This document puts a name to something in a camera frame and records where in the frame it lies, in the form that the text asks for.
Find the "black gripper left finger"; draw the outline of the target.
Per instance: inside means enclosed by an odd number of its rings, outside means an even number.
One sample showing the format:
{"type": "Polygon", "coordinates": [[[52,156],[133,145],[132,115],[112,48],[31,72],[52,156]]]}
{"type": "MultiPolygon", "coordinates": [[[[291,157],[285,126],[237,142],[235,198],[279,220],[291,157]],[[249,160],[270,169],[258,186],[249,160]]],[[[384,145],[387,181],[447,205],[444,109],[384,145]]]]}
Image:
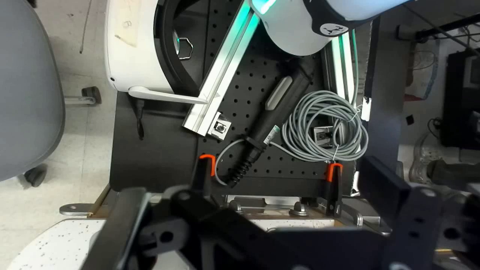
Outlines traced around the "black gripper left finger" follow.
{"type": "Polygon", "coordinates": [[[201,192],[180,189],[150,202],[144,189],[126,189],[93,240],[81,270],[153,270],[174,252],[195,270],[240,264],[225,235],[220,208],[201,192]]]}

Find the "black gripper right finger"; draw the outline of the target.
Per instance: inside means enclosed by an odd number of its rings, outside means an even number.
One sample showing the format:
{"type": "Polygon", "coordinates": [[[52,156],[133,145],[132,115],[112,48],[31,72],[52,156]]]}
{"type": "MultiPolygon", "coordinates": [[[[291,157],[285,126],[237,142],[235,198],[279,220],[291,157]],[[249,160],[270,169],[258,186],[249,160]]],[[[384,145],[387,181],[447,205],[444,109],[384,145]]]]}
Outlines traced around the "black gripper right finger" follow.
{"type": "Polygon", "coordinates": [[[379,159],[358,162],[360,193],[391,228],[384,247],[387,270],[435,270],[438,249],[450,250],[471,270],[480,268],[477,193],[409,184],[379,159]]]}

